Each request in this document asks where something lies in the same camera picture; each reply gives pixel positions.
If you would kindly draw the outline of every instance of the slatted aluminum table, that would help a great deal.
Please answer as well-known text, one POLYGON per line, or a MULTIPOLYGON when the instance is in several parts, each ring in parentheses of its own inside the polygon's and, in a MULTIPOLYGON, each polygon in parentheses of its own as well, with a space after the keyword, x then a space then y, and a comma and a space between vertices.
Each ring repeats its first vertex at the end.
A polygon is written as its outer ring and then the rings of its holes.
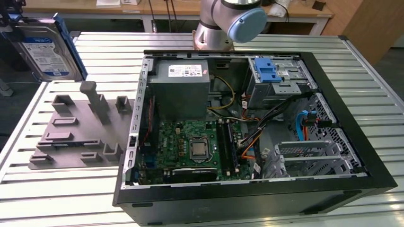
MULTIPOLYGON (((191 34, 90 33, 75 39, 80 57, 106 98, 135 98, 143 51, 191 50, 191 34)), ((314 52, 399 187, 328 214, 192 224, 191 226, 403 226, 404 103, 360 53, 339 37, 260 35, 236 50, 314 52)), ((55 95, 86 99, 80 83, 43 83, 0 154, 0 222, 6 226, 136 226, 112 207, 118 166, 30 170, 52 116, 55 95)))

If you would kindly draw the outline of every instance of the desk leg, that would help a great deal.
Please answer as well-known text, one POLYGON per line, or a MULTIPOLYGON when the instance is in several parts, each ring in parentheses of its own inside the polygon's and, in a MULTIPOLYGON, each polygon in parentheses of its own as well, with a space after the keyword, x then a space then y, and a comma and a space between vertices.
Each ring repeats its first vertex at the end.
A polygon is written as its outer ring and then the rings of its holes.
POLYGON ((143 20, 144 32, 152 33, 154 32, 152 15, 142 15, 142 20, 143 20))
POLYGON ((326 28, 328 18, 319 18, 314 28, 311 29, 310 35, 322 35, 322 32, 326 28))

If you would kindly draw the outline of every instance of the wooden desk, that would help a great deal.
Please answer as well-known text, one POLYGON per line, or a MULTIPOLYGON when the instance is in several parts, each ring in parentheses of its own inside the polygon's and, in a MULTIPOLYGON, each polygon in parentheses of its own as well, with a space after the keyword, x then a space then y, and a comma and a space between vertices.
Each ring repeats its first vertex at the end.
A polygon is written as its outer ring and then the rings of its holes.
MULTIPOLYGON (((167 5, 163 0, 151 0, 154 13, 155 14, 167 14, 167 5)), ((200 1, 198 0, 174 0, 176 13, 178 15, 199 15, 200 14, 200 1)), ((263 7, 266 12, 270 12, 271 6, 263 7)), ((315 10, 304 6, 299 1, 294 1, 290 4, 288 12, 291 17, 334 17, 331 10, 324 7, 323 11, 315 10)), ((150 4, 144 5, 143 9, 144 14, 151 14, 150 4)))
MULTIPOLYGON (((156 19, 168 19, 164 0, 151 0, 156 19)), ((200 3, 196 0, 174 0, 179 20, 199 20, 200 3)), ((142 19, 144 31, 152 32, 152 12, 148 0, 139 5, 122 5, 120 8, 98 9, 96 0, 27 0, 24 15, 30 17, 50 17, 59 12, 63 18, 106 18, 106 19, 142 19)), ((294 1, 288 8, 290 22, 314 23, 311 35, 320 35, 327 21, 334 13, 326 7, 318 11, 294 1)), ((284 17, 268 16, 270 22, 284 22, 284 17)))

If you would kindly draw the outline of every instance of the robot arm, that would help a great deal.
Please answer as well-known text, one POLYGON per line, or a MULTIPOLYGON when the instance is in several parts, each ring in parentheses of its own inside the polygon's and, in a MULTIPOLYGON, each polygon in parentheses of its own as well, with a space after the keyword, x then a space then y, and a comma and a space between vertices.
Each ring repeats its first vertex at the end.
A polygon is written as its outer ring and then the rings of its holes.
POLYGON ((194 40, 196 49, 231 50, 232 41, 251 41, 267 23, 260 4, 262 0, 203 0, 194 40))

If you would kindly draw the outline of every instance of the blue plastic clip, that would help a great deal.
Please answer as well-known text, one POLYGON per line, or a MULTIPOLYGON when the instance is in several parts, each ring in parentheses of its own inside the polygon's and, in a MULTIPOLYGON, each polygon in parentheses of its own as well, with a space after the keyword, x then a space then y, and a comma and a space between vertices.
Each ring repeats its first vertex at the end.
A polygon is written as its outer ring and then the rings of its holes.
POLYGON ((280 83, 283 79, 276 74, 276 65, 270 58, 255 58, 255 68, 260 75, 262 83, 280 83))

